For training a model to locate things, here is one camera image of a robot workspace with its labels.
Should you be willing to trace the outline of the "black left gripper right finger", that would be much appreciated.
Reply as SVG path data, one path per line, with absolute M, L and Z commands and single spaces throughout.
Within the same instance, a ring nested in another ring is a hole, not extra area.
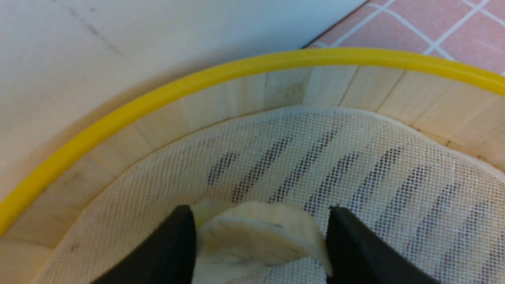
M 330 207 L 326 247 L 333 275 L 328 284 L 436 284 L 346 207 Z

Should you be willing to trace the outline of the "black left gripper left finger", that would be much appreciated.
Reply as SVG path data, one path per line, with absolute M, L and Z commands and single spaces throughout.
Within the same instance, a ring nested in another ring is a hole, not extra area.
M 196 263 L 196 224 L 178 205 L 139 246 L 94 284 L 190 284 Z

